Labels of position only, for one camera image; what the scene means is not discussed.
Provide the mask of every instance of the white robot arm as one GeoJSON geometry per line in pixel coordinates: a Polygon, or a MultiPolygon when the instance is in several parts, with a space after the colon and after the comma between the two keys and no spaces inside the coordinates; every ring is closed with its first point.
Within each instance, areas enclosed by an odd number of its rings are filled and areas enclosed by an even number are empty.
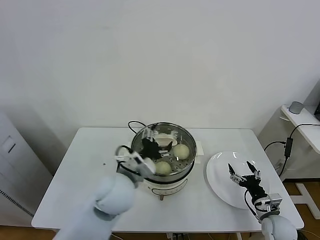
{"type": "Polygon", "coordinates": [[[154,140],[153,131],[156,125],[146,128],[143,132],[143,149],[137,153],[122,145],[115,151],[118,162],[115,176],[102,179],[94,196],[86,204],[77,209],[76,214],[62,228],[53,240],[108,240],[112,228],[120,215],[128,211],[134,204],[135,188],[144,178],[155,174],[156,166],[152,159],[158,159],[161,154],[170,151],[172,142],[161,148],[154,140]],[[128,162],[135,166],[134,170],[122,166],[125,159],[120,149],[128,150],[128,162]]]}
{"type": "Polygon", "coordinates": [[[297,240],[298,234],[295,226],[285,217],[279,216],[281,196],[278,193],[266,194],[259,185],[261,182],[260,171],[250,162],[246,162],[253,175],[240,176],[235,173],[229,164],[230,179],[241,187],[246,188],[245,203],[252,214],[261,223],[261,230],[265,240],[297,240]],[[252,197],[255,211],[251,209],[246,200],[246,193],[252,197]]]}

